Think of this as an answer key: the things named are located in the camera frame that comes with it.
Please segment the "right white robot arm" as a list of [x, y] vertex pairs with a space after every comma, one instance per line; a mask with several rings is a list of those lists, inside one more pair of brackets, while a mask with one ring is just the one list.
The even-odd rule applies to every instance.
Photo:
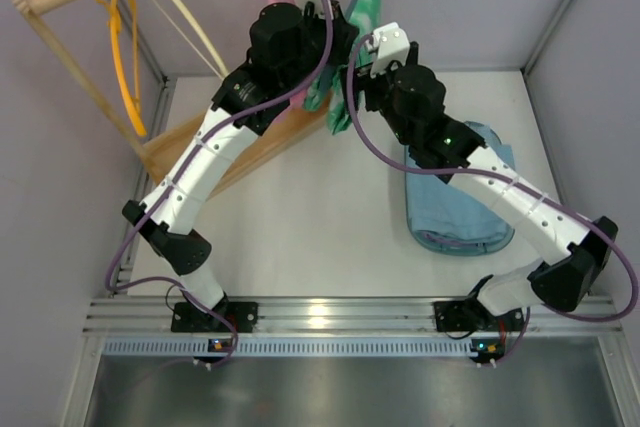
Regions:
[[406, 41], [389, 59], [379, 54], [358, 65], [350, 57], [343, 73], [345, 100], [358, 115], [357, 96], [379, 113], [414, 164], [400, 164], [370, 150], [406, 173], [433, 178], [505, 221], [535, 249], [534, 262], [489, 274], [457, 304], [481, 328], [517, 309], [544, 306], [579, 320], [575, 310], [615, 253], [617, 225], [608, 217], [583, 217], [549, 198], [504, 162], [487, 141], [445, 111], [446, 88], [418, 64], [418, 45]]

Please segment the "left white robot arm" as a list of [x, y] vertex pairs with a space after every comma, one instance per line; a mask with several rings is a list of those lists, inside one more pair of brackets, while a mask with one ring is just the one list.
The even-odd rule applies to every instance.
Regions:
[[211, 244], [194, 228], [199, 211], [234, 161], [327, 65], [346, 60], [358, 29], [338, 1], [330, 15], [279, 2], [262, 9], [249, 30], [245, 61], [222, 81], [201, 126], [179, 160], [124, 217], [202, 309], [220, 310], [226, 294], [209, 265]]

